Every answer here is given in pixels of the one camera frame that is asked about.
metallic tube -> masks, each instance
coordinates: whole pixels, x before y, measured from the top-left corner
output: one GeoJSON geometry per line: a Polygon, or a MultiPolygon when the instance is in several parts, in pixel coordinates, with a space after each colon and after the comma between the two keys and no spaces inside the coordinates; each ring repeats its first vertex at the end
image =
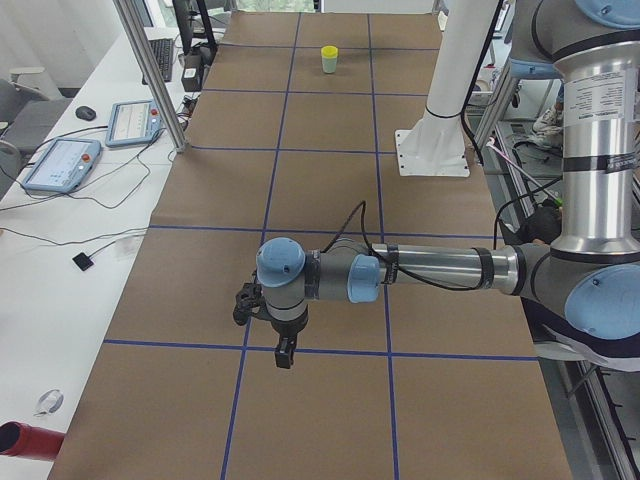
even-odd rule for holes
{"type": "MultiPolygon", "coordinates": [[[[640,42],[596,47],[555,63],[566,82],[565,195],[562,234],[553,242],[553,251],[582,254],[586,258],[589,255],[624,255],[640,251],[640,243],[631,236],[633,170],[607,173],[588,167],[590,158],[634,153],[632,118],[624,116],[572,123],[567,120],[567,112],[578,108],[571,103],[570,93],[571,89],[579,87],[571,82],[585,81],[605,73],[634,73],[639,64],[640,42]],[[582,171],[567,171],[569,161],[587,166],[582,171]]],[[[635,81],[626,81],[623,102],[634,94],[635,88],[635,81]]]]}
{"type": "Polygon", "coordinates": [[[164,124],[171,135],[173,145],[176,151],[181,153],[184,151],[187,141],[173,109],[171,97],[164,85],[164,80],[151,51],[151,46],[147,40],[136,7],[131,0],[113,0],[113,3],[120,16],[122,26],[127,33],[136,60],[140,65],[140,70],[142,70],[144,78],[147,79],[153,99],[158,105],[162,120],[164,120],[164,124]]]}
{"type": "MultiPolygon", "coordinates": [[[[387,246],[374,244],[373,249],[387,257],[387,246]]],[[[518,282],[518,261],[511,247],[492,250],[494,267],[493,282],[487,288],[496,288],[510,294],[518,282]]],[[[456,249],[426,246],[398,246],[399,264],[430,281],[451,287],[475,287],[483,276],[478,252],[473,249],[456,249]]],[[[380,266],[380,278],[384,278],[386,267],[380,266]]],[[[396,283],[419,283],[418,280],[398,272],[396,283]]]]}

yellow cup rim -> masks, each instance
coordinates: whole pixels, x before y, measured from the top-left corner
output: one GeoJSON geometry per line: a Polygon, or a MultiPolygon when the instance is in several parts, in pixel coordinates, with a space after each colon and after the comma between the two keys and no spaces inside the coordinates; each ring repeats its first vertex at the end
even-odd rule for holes
{"type": "Polygon", "coordinates": [[[338,47],[325,45],[320,49],[320,53],[324,58],[336,58],[338,56],[338,47]]]}

device screen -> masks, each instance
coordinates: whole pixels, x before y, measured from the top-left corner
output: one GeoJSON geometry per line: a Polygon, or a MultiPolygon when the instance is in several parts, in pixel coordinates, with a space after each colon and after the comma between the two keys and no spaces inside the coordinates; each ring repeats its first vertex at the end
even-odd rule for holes
{"type": "Polygon", "coordinates": [[[112,140],[127,140],[144,137],[149,118],[149,102],[128,103],[118,106],[112,140]]]}
{"type": "Polygon", "coordinates": [[[53,187],[66,185],[86,149],[83,142],[58,140],[29,182],[53,187]]]}

light blue tablet device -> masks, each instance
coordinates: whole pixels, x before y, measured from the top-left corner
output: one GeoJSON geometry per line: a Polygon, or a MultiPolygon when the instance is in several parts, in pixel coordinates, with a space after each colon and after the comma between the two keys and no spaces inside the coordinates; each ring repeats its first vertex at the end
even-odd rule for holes
{"type": "Polygon", "coordinates": [[[93,168],[101,151],[98,140],[58,137],[44,151],[22,186],[27,191],[72,192],[93,168]]]}
{"type": "Polygon", "coordinates": [[[153,100],[116,103],[104,143],[107,147],[146,145],[161,127],[162,119],[153,100]]]}

white mounting plate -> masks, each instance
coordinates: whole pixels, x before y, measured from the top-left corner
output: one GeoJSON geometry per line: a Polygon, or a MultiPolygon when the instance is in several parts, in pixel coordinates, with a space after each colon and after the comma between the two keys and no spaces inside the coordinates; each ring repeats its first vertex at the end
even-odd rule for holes
{"type": "Polygon", "coordinates": [[[401,145],[409,136],[412,130],[396,130],[396,155],[398,158],[398,169],[400,175],[408,176],[425,176],[425,177],[468,177],[469,167],[464,155],[446,159],[444,165],[437,165],[434,161],[432,165],[427,165],[426,159],[423,159],[416,153],[406,152],[401,145]]]}

